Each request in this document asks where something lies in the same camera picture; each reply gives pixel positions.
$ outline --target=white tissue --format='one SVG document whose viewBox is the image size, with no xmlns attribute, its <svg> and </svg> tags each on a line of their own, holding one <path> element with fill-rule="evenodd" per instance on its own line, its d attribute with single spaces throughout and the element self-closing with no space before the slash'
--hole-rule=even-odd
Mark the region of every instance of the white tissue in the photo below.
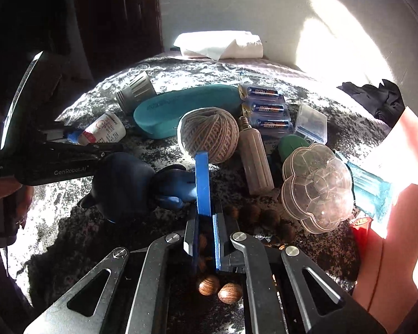
<svg viewBox="0 0 418 334">
<path fill-rule="evenodd" d="M 174 43 L 184 57 L 262 58 L 263 45 L 250 31 L 198 31 L 180 34 Z"/>
</svg>

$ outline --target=dark blue plush toy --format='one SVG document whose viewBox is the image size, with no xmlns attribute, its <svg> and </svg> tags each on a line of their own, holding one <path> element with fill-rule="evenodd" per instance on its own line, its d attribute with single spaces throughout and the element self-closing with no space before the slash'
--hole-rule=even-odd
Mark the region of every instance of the dark blue plush toy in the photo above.
<svg viewBox="0 0 418 334">
<path fill-rule="evenodd" d="M 147 163 L 118 152 L 105 158 L 93 177 L 91 191 L 78 205 L 96 206 L 114 223 L 132 221 L 160 206 L 177 210 L 196 200 L 195 173 L 176 164 L 155 173 Z"/>
</svg>

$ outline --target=clear plastic container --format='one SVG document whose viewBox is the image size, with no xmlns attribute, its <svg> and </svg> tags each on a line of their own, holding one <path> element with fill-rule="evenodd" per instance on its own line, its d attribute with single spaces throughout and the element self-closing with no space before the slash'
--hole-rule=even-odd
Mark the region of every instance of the clear plastic container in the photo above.
<svg viewBox="0 0 418 334">
<path fill-rule="evenodd" d="M 294 126 L 295 134 L 308 143 L 327 142 L 327 117 L 306 104 L 301 104 Z"/>
<path fill-rule="evenodd" d="M 240 82 L 250 85 L 266 86 L 273 87 L 275 79 L 269 75 L 251 73 L 247 71 L 242 71 L 239 74 Z"/>
<path fill-rule="evenodd" d="M 308 232 L 332 231 L 351 217 L 350 171 L 330 148 L 320 143 L 297 148 L 285 160 L 282 174 L 283 206 Z"/>
</svg>

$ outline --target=blue packaging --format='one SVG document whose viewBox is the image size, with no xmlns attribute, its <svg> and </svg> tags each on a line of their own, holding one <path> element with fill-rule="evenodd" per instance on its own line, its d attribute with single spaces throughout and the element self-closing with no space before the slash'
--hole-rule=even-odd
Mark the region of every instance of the blue packaging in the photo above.
<svg viewBox="0 0 418 334">
<path fill-rule="evenodd" d="M 238 86 L 239 94 L 242 100 L 251 102 L 256 101 L 267 101 L 271 104 L 285 104 L 285 99 L 283 95 L 279 93 L 278 90 L 272 87 L 264 87 L 258 85 L 251 85 L 246 83 L 241 83 Z"/>
<path fill-rule="evenodd" d="M 268 102 L 251 102 L 251 111 L 255 113 L 282 113 L 284 117 L 289 118 L 288 108 L 285 100 L 281 104 L 274 104 Z"/>
<path fill-rule="evenodd" d="M 279 141 L 282 137 L 289 134 L 294 134 L 294 126 L 291 122 L 288 122 L 286 128 L 257 128 L 262 136 L 263 146 L 265 147 L 266 154 L 271 154 L 279 145 Z"/>
<path fill-rule="evenodd" d="M 289 127 L 289 122 L 282 119 L 257 119 L 255 128 L 279 128 L 285 129 Z"/>
<path fill-rule="evenodd" d="M 334 153 L 350 170 L 356 207 L 382 226 L 387 227 L 394 191 L 393 185 L 351 163 L 340 152 L 335 150 Z"/>
</svg>

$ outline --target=human hand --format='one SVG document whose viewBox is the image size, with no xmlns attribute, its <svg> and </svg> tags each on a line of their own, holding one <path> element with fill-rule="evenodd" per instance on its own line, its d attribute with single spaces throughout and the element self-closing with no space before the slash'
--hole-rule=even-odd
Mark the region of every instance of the human hand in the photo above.
<svg viewBox="0 0 418 334">
<path fill-rule="evenodd" d="M 0 178 L 0 199 L 7 197 L 17 190 L 22 188 L 22 185 L 15 178 Z M 25 186 L 25 194 L 23 199 L 17 203 L 16 208 L 16 223 L 25 228 L 26 218 L 29 207 L 32 203 L 32 196 L 34 195 L 34 187 Z"/>
</svg>

